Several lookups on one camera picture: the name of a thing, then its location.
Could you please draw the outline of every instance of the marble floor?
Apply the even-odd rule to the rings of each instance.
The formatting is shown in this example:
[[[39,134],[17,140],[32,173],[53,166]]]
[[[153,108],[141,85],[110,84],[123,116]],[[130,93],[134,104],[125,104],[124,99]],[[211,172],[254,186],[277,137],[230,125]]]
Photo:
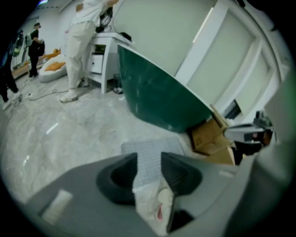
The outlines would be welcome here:
[[[67,104],[59,101],[63,94],[28,99],[29,94],[34,99],[55,89],[67,90],[67,76],[47,84],[24,76],[17,85],[23,98],[5,111],[9,124],[1,147],[1,173],[11,194],[21,202],[74,167],[120,155],[127,141],[177,137],[184,153],[198,158],[186,134],[137,119],[124,95],[102,95],[95,82],[80,89],[78,101]]]

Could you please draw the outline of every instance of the white pouf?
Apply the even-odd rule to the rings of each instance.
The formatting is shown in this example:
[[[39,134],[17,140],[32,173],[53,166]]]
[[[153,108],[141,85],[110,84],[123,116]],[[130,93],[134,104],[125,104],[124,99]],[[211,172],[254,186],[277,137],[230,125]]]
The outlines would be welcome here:
[[[40,82],[47,83],[67,75],[66,65],[63,65],[57,71],[45,71],[46,68],[49,65],[53,64],[54,62],[65,62],[65,61],[66,61],[66,58],[63,54],[59,54],[58,56],[49,59],[39,71]]]

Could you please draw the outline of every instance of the person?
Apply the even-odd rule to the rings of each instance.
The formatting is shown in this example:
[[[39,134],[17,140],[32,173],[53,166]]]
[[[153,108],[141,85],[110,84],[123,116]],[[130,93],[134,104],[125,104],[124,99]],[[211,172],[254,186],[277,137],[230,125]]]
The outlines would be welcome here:
[[[0,94],[4,100],[3,110],[5,111],[12,103],[12,101],[17,100],[21,93],[15,83],[15,80],[12,76],[11,72],[11,61],[12,61],[12,55],[14,53],[14,45],[17,44],[17,39],[19,39],[23,34],[23,31],[20,31],[14,39],[12,39],[12,42],[10,43],[10,46],[8,47],[7,52],[5,53],[2,62],[0,64]],[[11,89],[11,91],[14,93],[12,101],[8,99],[7,96],[7,87]]]
[[[43,41],[39,40],[39,29],[41,28],[40,23],[34,24],[34,29],[31,32],[31,40],[32,44],[29,46],[29,57],[31,60],[31,70],[29,77],[36,77],[38,76],[37,72],[37,63],[38,63],[38,48],[40,44],[43,44]]]
[[[78,99],[77,87],[83,85],[82,55],[93,37],[97,26],[100,26],[100,14],[118,3],[118,0],[84,0],[76,6],[76,14],[70,25],[66,49],[66,68],[69,77],[69,91],[60,98],[62,103]]]

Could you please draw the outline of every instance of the cardboard box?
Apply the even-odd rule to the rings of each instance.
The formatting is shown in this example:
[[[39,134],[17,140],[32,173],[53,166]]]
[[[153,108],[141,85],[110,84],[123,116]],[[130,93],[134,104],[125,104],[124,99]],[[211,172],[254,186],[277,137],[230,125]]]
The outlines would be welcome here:
[[[213,114],[209,121],[189,130],[194,152],[212,155],[232,143],[223,135],[228,128],[226,119],[214,107],[212,109]]]
[[[230,147],[223,148],[215,154],[203,159],[203,161],[217,164],[235,165],[234,154]]]

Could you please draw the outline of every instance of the drawer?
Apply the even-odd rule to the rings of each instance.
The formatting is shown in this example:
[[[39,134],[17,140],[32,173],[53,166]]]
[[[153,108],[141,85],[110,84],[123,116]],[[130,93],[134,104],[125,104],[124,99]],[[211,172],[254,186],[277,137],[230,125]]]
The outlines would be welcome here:
[[[103,55],[92,55],[88,60],[88,71],[102,73]]]

